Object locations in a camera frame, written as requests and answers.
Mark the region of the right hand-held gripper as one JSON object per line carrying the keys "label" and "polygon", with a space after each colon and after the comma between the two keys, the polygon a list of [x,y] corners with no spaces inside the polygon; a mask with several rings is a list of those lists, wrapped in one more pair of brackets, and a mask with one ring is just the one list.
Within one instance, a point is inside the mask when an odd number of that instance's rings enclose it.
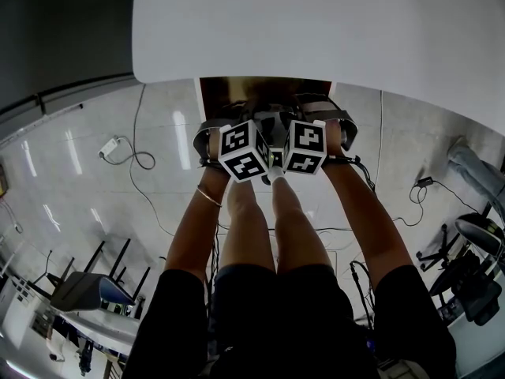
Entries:
{"label": "right hand-held gripper", "polygon": [[294,96],[291,111],[281,113],[286,129],[282,146],[282,169],[298,174],[316,174],[327,158],[325,125],[336,120],[341,130],[341,148],[350,150],[358,127],[347,111],[324,94]]}

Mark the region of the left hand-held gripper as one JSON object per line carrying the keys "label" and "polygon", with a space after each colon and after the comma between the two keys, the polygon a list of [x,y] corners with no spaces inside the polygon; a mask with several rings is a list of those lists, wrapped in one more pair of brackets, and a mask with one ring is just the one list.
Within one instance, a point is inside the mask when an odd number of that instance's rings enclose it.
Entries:
{"label": "left hand-held gripper", "polygon": [[263,135],[256,100],[229,103],[200,125],[193,147],[202,167],[226,172],[235,182],[259,178],[269,183],[274,155]]}

